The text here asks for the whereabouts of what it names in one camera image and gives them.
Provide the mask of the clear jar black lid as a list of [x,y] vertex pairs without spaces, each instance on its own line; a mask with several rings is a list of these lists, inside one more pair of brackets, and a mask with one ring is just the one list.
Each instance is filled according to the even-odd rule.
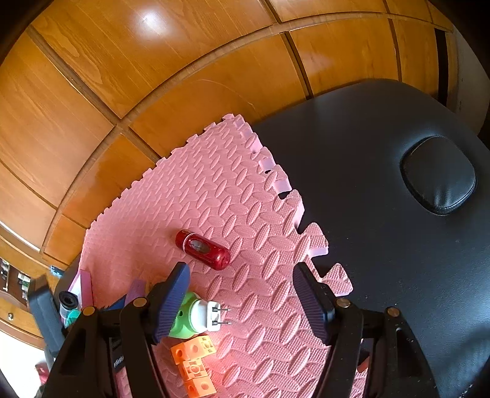
[[58,294],[59,314],[63,320],[68,318],[69,313],[79,306],[78,297],[69,291],[61,291]]

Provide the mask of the teal plastic cylinder cup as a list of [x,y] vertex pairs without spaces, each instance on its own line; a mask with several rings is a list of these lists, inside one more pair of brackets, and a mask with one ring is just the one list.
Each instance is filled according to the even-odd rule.
[[73,323],[76,322],[78,317],[80,316],[81,311],[77,308],[71,309],[64,318],[64,327],[69,328]]

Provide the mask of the purple oval perforated case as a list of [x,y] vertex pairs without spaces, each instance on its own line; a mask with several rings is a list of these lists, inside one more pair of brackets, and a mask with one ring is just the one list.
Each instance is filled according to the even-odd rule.
[[139,297],[146,296],[146,282],[144,280],[133,280],[128,293],[125,295],[125,306]]

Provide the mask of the orange cube block toy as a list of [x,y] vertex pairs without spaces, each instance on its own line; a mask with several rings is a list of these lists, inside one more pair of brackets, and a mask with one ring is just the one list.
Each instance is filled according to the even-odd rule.
[[170,348],[183,386],[190,398],[206,397],[216,393],[203,358],[216,353],[208,335],[199,335]]

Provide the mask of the green white plug device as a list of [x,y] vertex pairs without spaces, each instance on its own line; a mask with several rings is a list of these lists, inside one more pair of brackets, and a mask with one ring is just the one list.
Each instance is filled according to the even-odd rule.
[[218,332],[223,325],[230,325],[224,319],[228,308],[215,301],[206,301],[195,292],[187,292],[169,336],[172,338],[188,340],[194,336],[207,332]]

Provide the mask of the red glossy cylinder bottle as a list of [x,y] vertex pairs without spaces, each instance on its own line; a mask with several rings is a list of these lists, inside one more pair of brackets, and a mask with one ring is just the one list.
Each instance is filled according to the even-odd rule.
[[185,254],[214,270],[223,270],[231,262],[231,254],[228,248],[195,232],[188,230],[178,231],[175,236],[175,245]]

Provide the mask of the pink white cardboard tray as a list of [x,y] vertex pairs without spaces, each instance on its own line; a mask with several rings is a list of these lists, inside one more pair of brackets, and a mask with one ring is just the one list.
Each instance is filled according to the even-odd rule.
[[79,269],[68,291],[76,295],[79,310],[93,305],[91,274],[88,271]]

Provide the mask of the wooden door with shelves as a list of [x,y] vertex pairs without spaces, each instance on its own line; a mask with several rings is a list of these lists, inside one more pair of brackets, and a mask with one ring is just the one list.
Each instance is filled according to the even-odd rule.
[[44,275],[54,290],[59,278],[51,273],[51,267],[67,269],[64,263],[40,253],[7,227],[1,227],[1,331],[41,350],[45,343],[23,297],[25,292],[18,276],[24,274],[34,280]]

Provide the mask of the pink foam puzzle mat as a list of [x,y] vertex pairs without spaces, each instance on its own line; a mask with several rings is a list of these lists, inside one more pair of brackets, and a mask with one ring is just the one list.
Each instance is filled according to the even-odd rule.
[[[312,333],[292,283],[296,263],[325,254],[317,224],[304,231],[300,194],[248,123],[226,115],[161,159],[85,233],[79,266],[95,306],[110,306],[133,280],[158,283],[176,263],[190,288],[221,303],[230,325],[211,334],[203,361],[220,397],[310,397],[328,349]],[[228,248],[214,270],[175,245],[180,230]]]

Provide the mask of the black padded massage table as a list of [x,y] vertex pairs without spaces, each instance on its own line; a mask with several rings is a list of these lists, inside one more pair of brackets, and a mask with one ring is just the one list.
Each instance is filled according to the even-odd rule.
[[[253,124],[343,265],[351,300],[405,316],[442,397],[489,394],[489,151],[438,101],[391,80],[336,89]],[[400,171],[421,140],[453,141],[477,186],[445,216],[426,210]]]

